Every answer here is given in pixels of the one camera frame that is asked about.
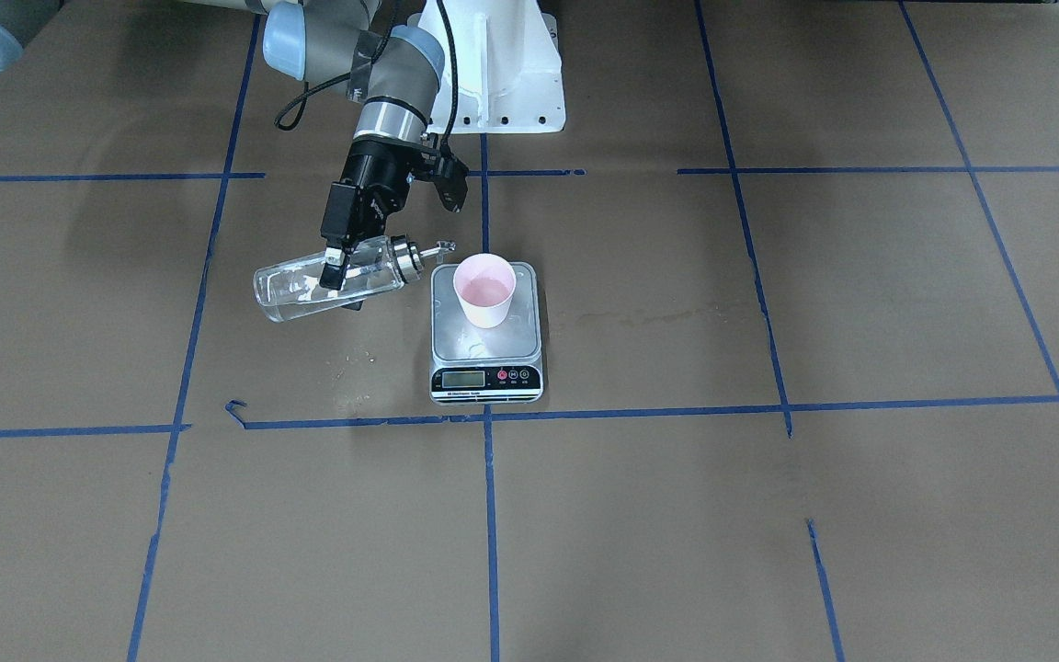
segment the cable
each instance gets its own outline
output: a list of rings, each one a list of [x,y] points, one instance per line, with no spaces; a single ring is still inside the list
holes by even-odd
[[[460,100],[460,80],[456,72],[455,61],[455,39],[452,37],[452,21],[449,21],[449,12],[444,8],[444,0],[435,0],[436,7],[441,8],[441,20],[444,21],[444,32],[449,38],[449,59],[452,61],[452,112],[449,113],[449,124],[444,127],[444,138],[441,145],[447,147],[449,138],[452,137],[452,127],[455,125],[456,104]]]
[[[387,41],[391,40],[391,33],[394,32],[394,26],[399,22],[399,4],[402,0],[394,0],[394,5],[391,8],[391,24],[387,28],[387,34],[382,35],[382,40],[379,41],[378,49],[374,50],[374,55],[371,55],[371,65],[379,61],[382,56],[382,52],[387,50]],[[293,101],[290,101],[285,108],[281,109],[281,112],[276,113],[275,122],[273,125],[280,130],[292,130],[297,129],[297,125],[302,122],[302,118],[305,115],[305,108],[308,105],[308,97],[315,95],[318,92],[323,91],[323,89],[328,89],[329,87],[335,87],[339,83],[345,83],[349,79],[349,72],[345,72],[336,78],[325,80],[323,84],[318,85],[318,87],[310,88],[310,84],[305,82],[305,89],[297,96]],[[289,113],[289,110],[297,108],[297,117],[293,118],[293,122],[289,124],[283,124],[285,121],[285,115]]]

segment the scale control panel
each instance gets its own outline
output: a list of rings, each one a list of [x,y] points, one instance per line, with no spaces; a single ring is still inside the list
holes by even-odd
[[[438,401],[534,401],[541,394],[535,365],[444,368],[432,374],[432,397]]]

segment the plastic cup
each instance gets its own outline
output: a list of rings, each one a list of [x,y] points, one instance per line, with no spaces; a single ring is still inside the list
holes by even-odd
[[[517,284],[513,265],[491,253],[467,256],[452,275],[452,289],[460,299],[463,315],[480,328],[491,328],[505,321]]]

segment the digital kitchen scale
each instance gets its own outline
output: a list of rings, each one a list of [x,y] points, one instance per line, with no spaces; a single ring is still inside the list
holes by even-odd
[[[468,322],[452,289],[456,265],[432,272],[432,365],[429,387],[441,404],[535,401],[546,387],[542,372],[538,276],[524,262],[509,316],[491,328]]]

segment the clear bottle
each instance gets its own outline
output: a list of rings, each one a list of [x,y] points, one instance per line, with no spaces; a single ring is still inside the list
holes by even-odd
[[[454,250],[455,244],[437,241],[435,248],[420,252],[407,237],[380,235],[360,241],[345,258],[345,284],[341,289],[321,288],[322,252],[256,271],[255,301],[268,319],[287,322],[402,288],[419,280],[425,260],[434,256],[439,262],[445,253]]]

